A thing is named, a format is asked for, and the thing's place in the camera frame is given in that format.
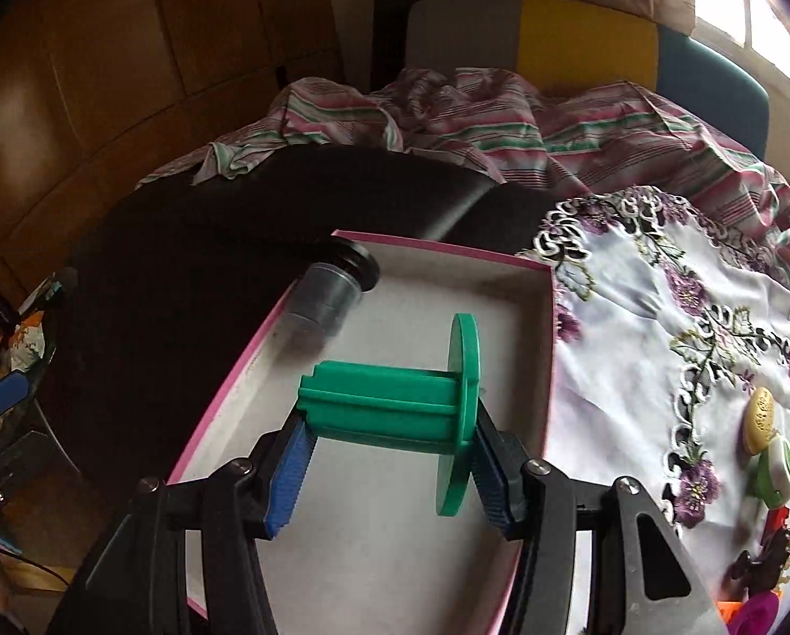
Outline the magenta plastic toy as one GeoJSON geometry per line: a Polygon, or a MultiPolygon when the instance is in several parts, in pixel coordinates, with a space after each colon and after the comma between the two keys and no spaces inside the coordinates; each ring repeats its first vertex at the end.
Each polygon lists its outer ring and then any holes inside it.
{"type": "Polygon", "coordinates": [[[768,635],[778,616],[780,602],[774,591],[755,593],[729,619],[729,635],[768,635]]]}

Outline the black leather cushion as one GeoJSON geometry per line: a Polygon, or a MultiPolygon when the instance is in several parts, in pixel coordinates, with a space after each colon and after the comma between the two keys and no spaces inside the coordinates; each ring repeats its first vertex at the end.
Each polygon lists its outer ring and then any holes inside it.
{"type": "Polygon", "coordinates": [[[514,254],[554,205],[544,189],[360,146],[293,146],[253,172],[155,180],[78,239],[49,321],[42,384],[82,475],[119,495],[168,476],[288,286],[334,231],[514,254]]]}

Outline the brown comb-like hair clip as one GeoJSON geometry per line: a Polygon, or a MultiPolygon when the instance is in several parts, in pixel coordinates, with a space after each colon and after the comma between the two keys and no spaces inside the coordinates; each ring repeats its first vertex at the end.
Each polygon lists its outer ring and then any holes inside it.
{"type": "Polygon", "coordinates": [[[742,550],[731,564],[726,576],[741,592],[772,592],[779,585],[781,574],[790,564],[790,530],[781,526],[762,543],[757,555],[742,550]]]}

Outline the striped pink green bedsheet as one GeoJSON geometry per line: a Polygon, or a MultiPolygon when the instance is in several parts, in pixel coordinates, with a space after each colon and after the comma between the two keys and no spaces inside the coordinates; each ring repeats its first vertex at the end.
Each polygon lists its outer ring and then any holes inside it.
{"type": "Polygon", "coordinates": [[[517,73],[407,69],[370,95],[323,77],[278,93],[260,121],[151,172],[248,174],[278,149],[365,146],[475,170],[560,198],[653,185],[686,198],[731,245],[790,289],[790,185],[731,136],[666,97],[616,82],[557,101],[517,73]]]}

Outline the grey yellow blue headboard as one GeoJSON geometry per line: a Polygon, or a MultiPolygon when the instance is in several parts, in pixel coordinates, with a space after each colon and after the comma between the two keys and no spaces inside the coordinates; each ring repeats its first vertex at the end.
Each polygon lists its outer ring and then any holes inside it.
{"type": "Polygon", "coordinates": [[[578,0],[422,0],[407,19],[405,60],[452,73],[501,67],[550,97],[628,80],[766,152],[768,93],[738,65],[686,34],[578,0]]]}

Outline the wooden wardrobe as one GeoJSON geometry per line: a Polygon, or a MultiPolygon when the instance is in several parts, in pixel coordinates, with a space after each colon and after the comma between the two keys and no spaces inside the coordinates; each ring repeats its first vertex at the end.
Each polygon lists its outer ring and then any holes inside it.
{"type": "Polygon", "coordinates": [[[32,288],[139,179],[340,70],[332,0],[14,0],[0,17],[0,284],[32,288]]]}

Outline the green white plastic toy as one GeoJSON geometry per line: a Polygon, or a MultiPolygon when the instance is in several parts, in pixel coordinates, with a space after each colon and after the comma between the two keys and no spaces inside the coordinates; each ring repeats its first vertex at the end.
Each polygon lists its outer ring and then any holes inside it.
{"type": "Polygon", "coordinates": [[[790,445],[781,433],[774,434],[759,453],[755,495],[771,510],[781,509],[790,501],[790,445]]]}

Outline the green plastic spool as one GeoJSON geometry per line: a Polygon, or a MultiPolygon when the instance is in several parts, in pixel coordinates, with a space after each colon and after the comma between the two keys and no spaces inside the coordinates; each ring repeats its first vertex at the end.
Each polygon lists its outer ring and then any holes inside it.
{"type": "Polygon", "coordinates": [[[481,342],[471,314],[453,316],[443,370],[323,361],[296,407],[316,436],[438,458],[437,514],[459,512],[471,476],[481,342]]]}

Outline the red puzzle piece block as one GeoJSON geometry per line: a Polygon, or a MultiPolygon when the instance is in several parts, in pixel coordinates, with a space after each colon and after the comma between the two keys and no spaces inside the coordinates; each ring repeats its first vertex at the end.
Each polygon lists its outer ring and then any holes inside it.
{"type": "Polygon", "coordinates": [[[788,522],[789,509],[786,506],[778,507],[778,509],[769,510],[766,516],[765,534],[774,534],[779,528],[783,528],[788,522]]]}

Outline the pink shallow cardboard box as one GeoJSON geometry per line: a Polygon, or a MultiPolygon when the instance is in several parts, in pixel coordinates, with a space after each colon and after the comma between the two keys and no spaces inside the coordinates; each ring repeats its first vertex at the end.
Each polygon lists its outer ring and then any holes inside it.
{"type": "Polygon", "coordinates": [[[281,633],[494,633],[520,548],[467,471],[474,411],[540,453],[550,401],[552,276],[544,264],[365,234],[376,287],[317,341],[268,311],[225,376],[174,482],[308,421],[273,538],[256,546],[281,633]]]}

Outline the yellow oval plastic toy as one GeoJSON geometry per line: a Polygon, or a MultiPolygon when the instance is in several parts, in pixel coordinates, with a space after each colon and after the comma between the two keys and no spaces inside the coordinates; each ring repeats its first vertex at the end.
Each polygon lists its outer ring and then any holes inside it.
{"type": "Polygon", "coordinates": [[[742,421],[742,443],[751,456],[762,453],[775,433],[775,400],[766,387],[756,387],[742,421]]]}

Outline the white embroidered floral tablecloth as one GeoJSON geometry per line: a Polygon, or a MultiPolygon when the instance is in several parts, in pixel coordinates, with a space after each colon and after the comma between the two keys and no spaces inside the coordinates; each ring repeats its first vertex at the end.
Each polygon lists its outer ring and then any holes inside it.
{"type": "Polygon", "coordinates": [[[556,291],[547,459],[589,482],[639,479],[717,588],[768,514],[742,439],[761,390],[790,457],[790,288],[765,249],[651,186],[560,202],[525,256],[556,291]]]}

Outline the black rolled mat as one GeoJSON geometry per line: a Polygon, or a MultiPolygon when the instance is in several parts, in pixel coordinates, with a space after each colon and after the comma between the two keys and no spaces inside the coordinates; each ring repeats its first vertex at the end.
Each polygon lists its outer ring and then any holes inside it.
{"type": "Polygon", "coordinates": [[[406,60],[409,16],[420,1],[373,0],[370,89],[383,89],[401,74],[406,60]]]}

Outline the orange plastic toy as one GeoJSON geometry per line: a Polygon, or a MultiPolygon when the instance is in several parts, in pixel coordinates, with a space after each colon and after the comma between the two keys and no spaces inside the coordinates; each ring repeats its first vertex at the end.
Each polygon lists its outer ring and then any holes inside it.
{"type": "Polygon", "coordinates": [[[735,618],[736,613],[741,611],[742,602],[738,601],[718,601],[716,602],[716,608],[718,608],[719,615],[721,615],[722,621],[725,623],[729,623],[735,618]]]}

